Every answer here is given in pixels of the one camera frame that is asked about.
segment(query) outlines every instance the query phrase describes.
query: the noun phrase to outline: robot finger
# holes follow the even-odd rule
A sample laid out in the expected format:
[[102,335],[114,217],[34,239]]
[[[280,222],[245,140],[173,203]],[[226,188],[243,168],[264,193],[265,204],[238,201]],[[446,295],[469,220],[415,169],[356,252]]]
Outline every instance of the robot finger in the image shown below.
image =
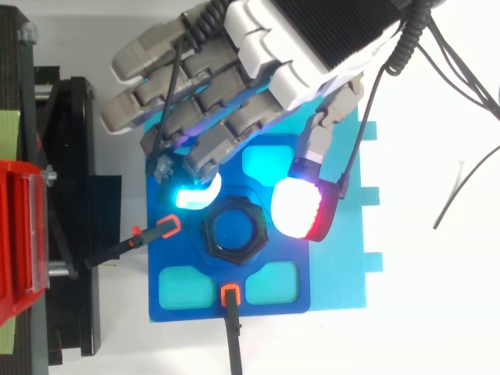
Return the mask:
[[199,184],[210,181],[220,164],[293,112],[283,109],[269,90],[253,96],[198,138],[184,159],[184,169]]

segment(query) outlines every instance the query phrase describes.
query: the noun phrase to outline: metal screw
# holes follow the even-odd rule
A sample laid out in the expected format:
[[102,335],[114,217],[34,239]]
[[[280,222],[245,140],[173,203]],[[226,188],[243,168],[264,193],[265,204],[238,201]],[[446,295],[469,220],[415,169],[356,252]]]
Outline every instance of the metal screw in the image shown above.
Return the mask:
[[25,45],[35,45],[38,43],[37,25],[32,22],[25,22],[19,30],[19,40]]
[[41,173],[43,176],[45,183],[49,188],[51,188],[54,185],[54,181],[57,180],[57,172],[55,172],[52,168],[52,166],[47,166],[45,171]]

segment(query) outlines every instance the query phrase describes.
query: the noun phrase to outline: black metal frame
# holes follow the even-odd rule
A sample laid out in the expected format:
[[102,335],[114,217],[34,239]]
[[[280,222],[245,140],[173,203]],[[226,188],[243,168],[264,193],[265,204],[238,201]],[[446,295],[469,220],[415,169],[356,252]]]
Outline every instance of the black metal frame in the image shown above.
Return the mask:
[[[36,74],[58,77],[59,68],[39,67]],[[120,240],[121,177],[92,176],[91,85],[83,77],[45,83],[52,91],[37,102],[40,159],[58,173],[48,190],[50,260],[64,261],[69,273],[52,277],[46,293],[53,366],[62,364],[64,348],[90,356],[101,346],[98,269],[84,260]]]

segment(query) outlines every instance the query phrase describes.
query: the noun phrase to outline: red plastic part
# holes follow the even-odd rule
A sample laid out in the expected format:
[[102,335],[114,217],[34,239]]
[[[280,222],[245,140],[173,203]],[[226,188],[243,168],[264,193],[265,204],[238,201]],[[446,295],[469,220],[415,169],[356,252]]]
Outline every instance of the red plastic part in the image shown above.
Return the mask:
[[222,301],[222,306],[227,307],[226,303],[226,292],[227,291],[235,291],[236,292],[236,303],[237,305],[241,305],[241,292],[238,284],[226,284],[220,289],[220,300]]
[[[30,177],[38,179],[36,184],[32,181],[33,190]],[[0,161],[0,326],[32,306],[48,284],[45,186],[41,182],[37,167]]]
[[177,216],[175,215],[168,215],[166,217],[164,217],[163,219],[161,220],[158,220],[158,222],[156,223],[156,225],[160,225],[160,224],[163,224],[163,223],[166,223],[167,221],[169,220],[173,220],[173,222],[175,223],[175,229],[174,230],[171,230],[169,233],[167,234],[164,234],[162,237],[163,238],[169,238],[169,237],[172,237],[173,235],[177,234],[180,232],[180,229],[181,229],[181,226],[180,226],[180,220]]

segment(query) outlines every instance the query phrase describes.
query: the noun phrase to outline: hexagonal nut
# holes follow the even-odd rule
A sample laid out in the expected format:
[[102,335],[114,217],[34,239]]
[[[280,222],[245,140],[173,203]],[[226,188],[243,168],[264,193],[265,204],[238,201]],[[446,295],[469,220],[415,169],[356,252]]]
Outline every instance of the hexagonal nut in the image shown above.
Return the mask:
[[[216,240],[215,227],[217,220],[226,212],[240,210],[252,221],[252,238],[244,246],[236,249],[224,248]],[[210,256],[225,260],[237,266],[243,266],[254,255],[259,253],[269,240],[267,237],[266,217],[259,205],[254,205],[246,197],[228,196],[219,200],[206,213],[200,226],[205,241],[206,251]]]

